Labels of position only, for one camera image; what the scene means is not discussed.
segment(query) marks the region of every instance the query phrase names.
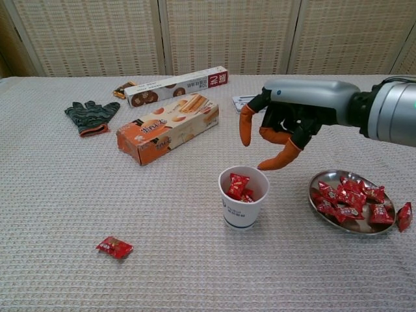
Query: metal plate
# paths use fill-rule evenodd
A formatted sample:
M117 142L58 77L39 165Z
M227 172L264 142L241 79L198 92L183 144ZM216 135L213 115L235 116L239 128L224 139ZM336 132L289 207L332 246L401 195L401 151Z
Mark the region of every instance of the metal plate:
M396 211L395 211L395 207L393 203L391 202L390 198L387 196L386 193L384 193L384 204L392 207L392 209L388 209L387 212L394 219L395 222L393 224L370 225L369 218L370 218L371 212L370 212L369 205L372 202L369 200L363 206L363 216L365 218L364 220L347 220L343 222L342 224L340 224L337 221L337 219L335 219L334 217L326 216L325 214L320 213L317 210L317 207L312 200L312 194L314 192L319 192L319 181L323 181L336 189L337 186L341 184L341 181L340 181L341 176L347 177L357 182L362 181L364 182L364 185L366 187L378 187L378 185L374 184L373 182L352 172L347 172L347 171L342 171L342 170L328 170L328 171L321 172L317 174L309 183L309 196L308 196L309 203L311 204L312 208L317 212L317 214L323 217L323 219L328 221L333 226L339 229L343 229L344 231L347 231L350 233L357 233L357 234L362 234L362 235L377 235L377 234L385 233L386 231L390 230L396 223Z

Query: snack box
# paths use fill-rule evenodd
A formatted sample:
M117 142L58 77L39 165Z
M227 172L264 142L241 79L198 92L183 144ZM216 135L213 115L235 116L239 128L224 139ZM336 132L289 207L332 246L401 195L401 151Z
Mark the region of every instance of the snack box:
M117 130L118 148L146 165L218 124L218 104L190 94Z
M163 99L224 85L227 82L228 71L222 66L217 66L152 83L130 86L124 89L124 95L130 107L139 107Z

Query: wrapped candy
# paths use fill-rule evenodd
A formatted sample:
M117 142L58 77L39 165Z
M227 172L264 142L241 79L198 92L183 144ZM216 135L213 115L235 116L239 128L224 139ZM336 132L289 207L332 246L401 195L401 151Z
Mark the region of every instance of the wrapped candy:
M337 216L335 216L340 223L344 222L346 219L353 220L364 220L364 216L361 214L361 211L358 211L355 207L342 206L338 205L336 208Z
M368 200L375 200L378 203L384 203L384 187L363 187L363 193Z
M337 188L338 201L356 208L359 212L363 212L366 197L364 194L358 194L350 190L346 190L342 185Z
M373 224L393 224L393 217L387 212L386 207L382 203L374 203L370 205L371 216L369 223Z
M227 195L234 200L241 200L241 195L246 187L247 183L249 182L250 178L246 176L241 176L238 174L231 174L230 175L231 185L227 191Z
M413 213L411 211L411 203L407 202L397 213L397 226L400 232L407 229L413 219Z
M114 258L121 259L133 251L133 246L110 236L99 243L96 249L112 255Z
M241 201L246 203L254 202L253 190L250 190L249 188L245 188L244 190L242 190Z
M364 183L362 181L357 182L347 177L341 177L340 181L345 190L350 190L357 194L361 194L361 191L363 190L363 187L364 187Z
M336 203L338 202L337 190L335 190L333 187L331 187L323 181L319 181L318 185L322 196L324 196L330 203L336 205Z
M335 216L335 209L333 208L333 205L328 200L323 199L317 205L317 210L320 213L326 213L326 214Z

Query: work glove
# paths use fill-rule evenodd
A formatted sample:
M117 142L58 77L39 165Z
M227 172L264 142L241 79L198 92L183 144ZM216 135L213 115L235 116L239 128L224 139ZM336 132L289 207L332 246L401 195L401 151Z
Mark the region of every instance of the work glove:
M250 103L245 104L240 112L240 138L244 146L249 146L251 142L253 115L265 106L251 108L249 106ZM293 143L292 133L285 131L281 126L278 127L278 131L274 130L276 126L273 128L273 114L274 111L269 106L265 112L265 118L259 129L259 133L265 140L274 144L283 144L285 147L276 157L261 162L257 166L259 170L281 169L293 162L302 151L301 148Z
M108 132L108 123L120 108L118 102L112 102L104 107L96 105L94 101L85 103L85 107L79 102L73 102L72 107L65 110L74 124L78 127L81 137L91 137Z

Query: candy pile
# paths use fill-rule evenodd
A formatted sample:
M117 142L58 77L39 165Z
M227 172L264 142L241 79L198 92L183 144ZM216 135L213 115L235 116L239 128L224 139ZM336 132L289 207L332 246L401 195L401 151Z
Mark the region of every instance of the candy pile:
M226 192L229 197L244 203L254 202L253 190L246 188L250 177L246 177L244 175L241 176L239 174L230 174L229 178L231 180L231 185Z
M121 259L133 251L133 246L110 236L103 240L96 249L112 255L116 259Z
M319 192L312 194L317 210L333 216L341 224L346 220L364 220L363 206L370 209L369 224L393 224L394 218L389 213L393 207L384 202L384 186L366 187L362 181L347 177L340 178L337 188L319 181ZM398 227L404 231L412 219L411 204L406 203L397 214Z

